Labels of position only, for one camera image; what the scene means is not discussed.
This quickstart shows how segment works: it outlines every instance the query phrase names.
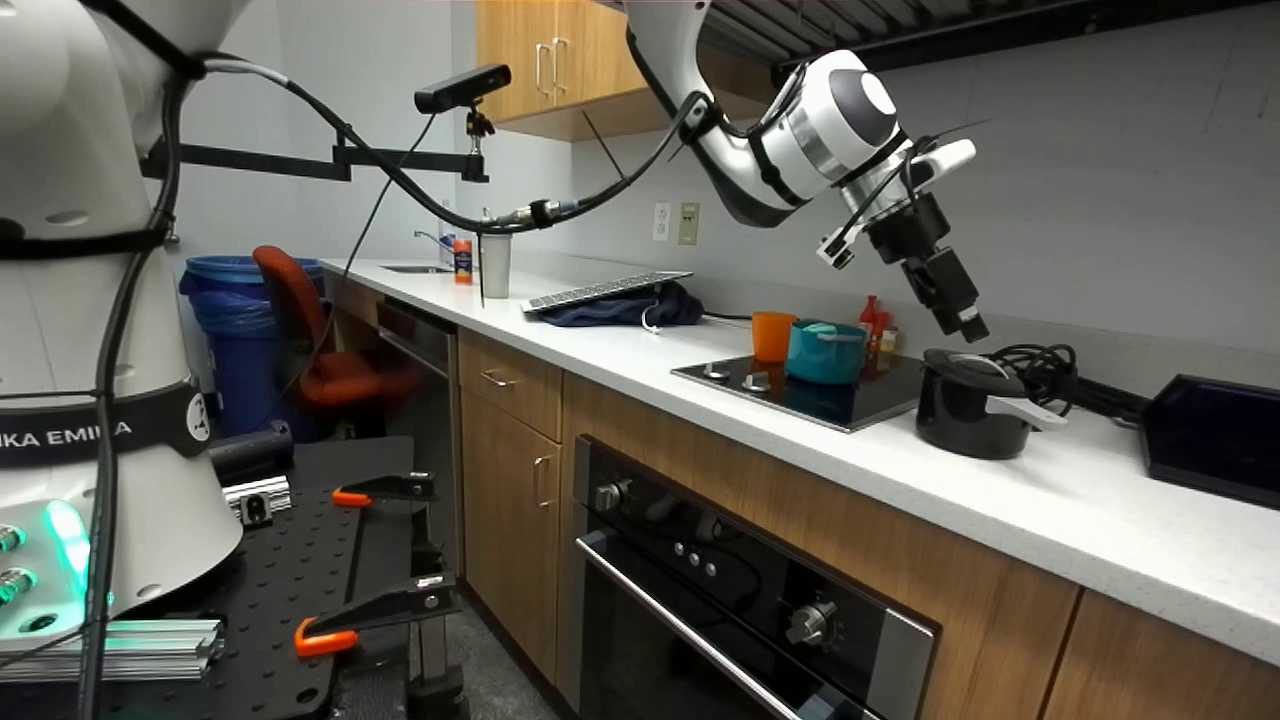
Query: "oven window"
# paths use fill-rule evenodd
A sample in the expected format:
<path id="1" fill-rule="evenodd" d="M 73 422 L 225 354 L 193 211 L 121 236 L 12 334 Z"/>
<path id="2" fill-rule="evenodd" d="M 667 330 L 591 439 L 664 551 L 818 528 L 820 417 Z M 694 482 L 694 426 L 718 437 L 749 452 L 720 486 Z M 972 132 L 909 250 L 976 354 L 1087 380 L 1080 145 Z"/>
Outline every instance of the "oven window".
<path id="1" fill-rule="evenodd" d="M 865 714 L 789 653 L 762 639 L 752 627 L 723 614 L 694 593 L 672 569 L 612 544 L 621 562 L 647 596 L 699 633 L 718 653 L 746 668 L 789 709 L 818 709 L 818 714 Z M 591 720 L 756 720 L 775 714 L 756 702 L 723 668 L 680 639 L 653 606 L 624 583 L 590 569 L 584 574 L 584 696 L 580 712 Z"/>

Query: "blue cup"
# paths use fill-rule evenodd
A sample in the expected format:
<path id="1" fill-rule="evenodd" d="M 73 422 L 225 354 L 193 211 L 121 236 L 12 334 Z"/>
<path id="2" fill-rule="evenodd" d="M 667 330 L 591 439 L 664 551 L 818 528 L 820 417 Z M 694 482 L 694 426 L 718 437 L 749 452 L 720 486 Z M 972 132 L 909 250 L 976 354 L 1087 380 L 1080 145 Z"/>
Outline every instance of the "blue cup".
<path id="1" fill-rule="evenodd" d="M 858 384 L 870 359 L 870 330 L 858 323 L 800 319 L 789 342 L 789 375 L 810 384 Z"/>

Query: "oven handle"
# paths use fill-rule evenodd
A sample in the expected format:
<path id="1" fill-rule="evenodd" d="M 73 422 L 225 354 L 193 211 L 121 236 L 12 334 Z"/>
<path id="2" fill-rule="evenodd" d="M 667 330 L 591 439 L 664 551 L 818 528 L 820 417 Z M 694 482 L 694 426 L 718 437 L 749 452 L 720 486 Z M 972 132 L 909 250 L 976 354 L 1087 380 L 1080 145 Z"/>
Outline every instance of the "oven handle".
<path id="1" fill-rule="evenodd" d="M 775 714 L 800 720 L 785 700 L 775 700 L 756 676 L 736 668 L 711 639 L 705 639 L 697 627 L 690 627 L 675 612 L 667 612 L 655 596 L 647 596 L 627 570 L 621 570 L 598 544 L 606 531 L 577 537 L 577 549 L 606 570 L 612 574 L 624 593 L 634 593 L 661 624 L 667 624 L 686 645 L 694 645 L 705 661 L 711 661 L 736 686 L 756 696 L 764 709 Z"/>

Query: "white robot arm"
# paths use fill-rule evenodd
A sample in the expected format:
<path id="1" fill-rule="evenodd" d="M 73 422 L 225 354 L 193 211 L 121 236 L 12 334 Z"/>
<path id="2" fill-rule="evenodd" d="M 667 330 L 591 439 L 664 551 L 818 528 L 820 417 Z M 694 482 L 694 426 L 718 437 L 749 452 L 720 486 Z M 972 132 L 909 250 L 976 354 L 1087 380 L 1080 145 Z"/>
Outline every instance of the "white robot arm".
<path id="1" fill-rule="evenodd" d="M 943 330 L 983 334 L 968 271 L 936 243 L 950 220 L 927 196 L 976 154 L 972 140 L 912 140 L 885 85 L 854 50 L 800 63 L 752 126 L 732 126 L 697 67 L 711 0 L 621 0 L 621 6 L 643 79 L 741 222 L 774 227 L 842 186 L 854 220 L 820 243 L 820 255 L 842 266 L 870 231 L 890 265 L 904 265 Z"/>
<path id="2" fill-rule="evenodd" d="M 180 50 L 205 50 L 240 4 L 133 6 Z M 140 175 L 168 79 L 80 0 L 0 0 L 0 655 L 70 633 L 101 647 L 104 614 L 183 589 L 240 544 L 200 452 L 209 417 L 173 266 L 151 250 L 168 206 Z"/>

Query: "electrical outlet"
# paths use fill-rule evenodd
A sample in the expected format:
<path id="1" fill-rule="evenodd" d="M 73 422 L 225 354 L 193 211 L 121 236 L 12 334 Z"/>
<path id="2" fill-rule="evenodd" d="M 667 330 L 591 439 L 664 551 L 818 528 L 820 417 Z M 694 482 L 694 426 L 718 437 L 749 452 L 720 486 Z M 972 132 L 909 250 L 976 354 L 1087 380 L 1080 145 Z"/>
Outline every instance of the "electrical outlet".
<path id="1" fill-rule="evenodd" d="M 672 222 L 675 222 L 675 206 L 672 205 L 653 205 L 653 240 L 655 243 L 672 243 Z"/>
<path id="2" fill-rule="evenodd" d="M 680 243 L 697 243 L 697 227 L 699 227 L 699 220 L 705 220 L 705 206 L 697 205 L 697 198 L 686 198 L 680 205 L 680 214 L 675 214 L 675 240 Z"/>

